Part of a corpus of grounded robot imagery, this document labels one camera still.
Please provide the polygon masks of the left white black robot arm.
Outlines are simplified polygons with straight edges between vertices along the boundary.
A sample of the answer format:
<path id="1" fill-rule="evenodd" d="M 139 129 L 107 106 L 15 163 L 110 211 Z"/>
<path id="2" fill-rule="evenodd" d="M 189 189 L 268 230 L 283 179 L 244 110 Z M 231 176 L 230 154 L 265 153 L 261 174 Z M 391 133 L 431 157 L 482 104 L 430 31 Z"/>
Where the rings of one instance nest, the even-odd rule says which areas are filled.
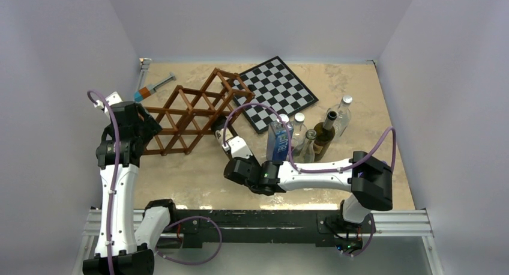
<path id="1" fill-rule="evenodd" d="M 83 274 L 153 274 L 155 248 L 162 232 L 172 232 L 179 216 L 171 199 L 149 202 L 138 228 L 134 226 L 134 185 L 146 144 L 161 130 L 140 104 L 111 105 L 114 117 L 96 149 L 103 188 L 100 232 Z"/>

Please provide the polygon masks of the brown wooden wine rack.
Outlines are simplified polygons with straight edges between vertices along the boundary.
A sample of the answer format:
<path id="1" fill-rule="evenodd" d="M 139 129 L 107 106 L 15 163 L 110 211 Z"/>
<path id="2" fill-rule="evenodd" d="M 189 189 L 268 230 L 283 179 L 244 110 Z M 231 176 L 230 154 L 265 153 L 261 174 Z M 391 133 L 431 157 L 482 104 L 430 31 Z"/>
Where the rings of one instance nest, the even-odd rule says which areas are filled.
<path id="1" fill-rule="evenodd" d="M 177 85 L 162 107 L 145 109 L 162 130 L 145 144 L 144 155 L 190 154 L 198 142 L 213 134 L 212 124 L 233 113 L 237 98 L 251 102 L 254 93 L 238 73 L 213 69 L 199 89 Z"/>

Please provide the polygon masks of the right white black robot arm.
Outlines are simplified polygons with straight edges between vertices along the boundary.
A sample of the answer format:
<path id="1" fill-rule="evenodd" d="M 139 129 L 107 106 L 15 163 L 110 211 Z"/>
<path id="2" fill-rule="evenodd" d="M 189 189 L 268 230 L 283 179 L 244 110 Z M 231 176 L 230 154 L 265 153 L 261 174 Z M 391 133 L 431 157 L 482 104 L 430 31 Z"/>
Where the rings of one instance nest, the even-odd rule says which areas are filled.
<path id="1" fill-rule="evenodd" d="M 393 209 L 391 166 L 364 151 L 355 151 L 350 159 L 329 163 L 297 163 L 234 157 L 223 176 L 246 186 L 251 192 L 272 196 L 299 189 L 333 189 L 351 193 L 337 215 L 344 231 L 357 227 L 371 211 Z"/>

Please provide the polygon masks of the clear glass bottle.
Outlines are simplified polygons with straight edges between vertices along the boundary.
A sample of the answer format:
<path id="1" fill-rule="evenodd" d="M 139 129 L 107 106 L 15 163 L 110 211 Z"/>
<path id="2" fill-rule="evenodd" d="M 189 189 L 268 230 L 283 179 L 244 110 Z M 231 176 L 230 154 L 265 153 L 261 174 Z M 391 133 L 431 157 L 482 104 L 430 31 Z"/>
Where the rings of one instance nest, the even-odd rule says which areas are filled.
<path id="1" fill-rule="evenodd" d="M 306 131 L 305 141 L 299 148 L 292 152 L 294 163 L 313 163 L 315 161 L 315 151 L 313 149 L 317 132 L 314 129 Z"/>

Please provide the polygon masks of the dark green wine bottle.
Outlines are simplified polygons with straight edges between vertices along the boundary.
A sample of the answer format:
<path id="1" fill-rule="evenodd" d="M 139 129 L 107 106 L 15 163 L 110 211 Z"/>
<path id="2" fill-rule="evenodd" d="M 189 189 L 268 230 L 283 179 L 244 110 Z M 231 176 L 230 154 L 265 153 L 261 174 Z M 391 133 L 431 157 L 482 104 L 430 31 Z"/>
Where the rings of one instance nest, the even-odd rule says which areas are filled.
<path id="1" fill-rule="evenodd" d="M 228 142 L 232 140 L 234 137 L 238 136 L 238 133 L 235 129 L 229 125 L 225 127 L 226 117 L 219 117 L 216 121 L 214 121 L 211 125 L 211 131 L 213 132 L 214 137 L 217 139 L 221 147 L 225 151 L 229 151 L 230 147 Z"/>

